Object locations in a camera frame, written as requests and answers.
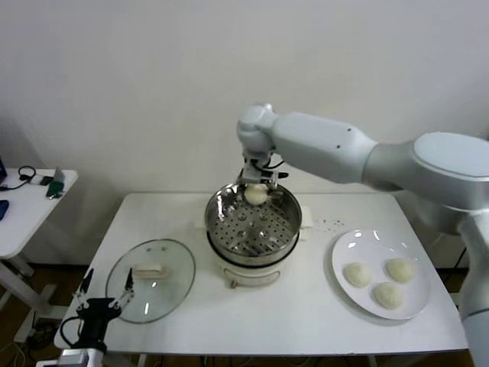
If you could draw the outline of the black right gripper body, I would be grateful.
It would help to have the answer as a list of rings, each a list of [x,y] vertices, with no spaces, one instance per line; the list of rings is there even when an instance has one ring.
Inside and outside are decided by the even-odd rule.
[[[278,173],[269,168],[273,152],[254,152],[253,170],[255,178],[254,184],[276,185]]]

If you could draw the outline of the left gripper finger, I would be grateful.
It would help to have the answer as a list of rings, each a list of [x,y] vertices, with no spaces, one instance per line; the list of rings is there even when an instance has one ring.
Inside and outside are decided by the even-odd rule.
[[[132,275],[132,268],[128,272],[126,278],[124,291],[121,296],[115,302],[114,308],[124,308],[134,297],[134,280]]]
[[[85,310],[89,307],[87,293],[92,280],[93,272],[94,269],[90,268],[88,273],[82,279],[79,287],[73,294],[73,298],[77,302],[76,311]]]

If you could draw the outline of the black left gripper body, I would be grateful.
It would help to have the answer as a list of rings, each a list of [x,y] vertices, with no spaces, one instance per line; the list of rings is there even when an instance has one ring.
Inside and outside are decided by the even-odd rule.
[[[82,328],[77,344],[103,344],[108,324],[121,315],[121,306],[115,298],[90,298],[78,307],[77,316]]]

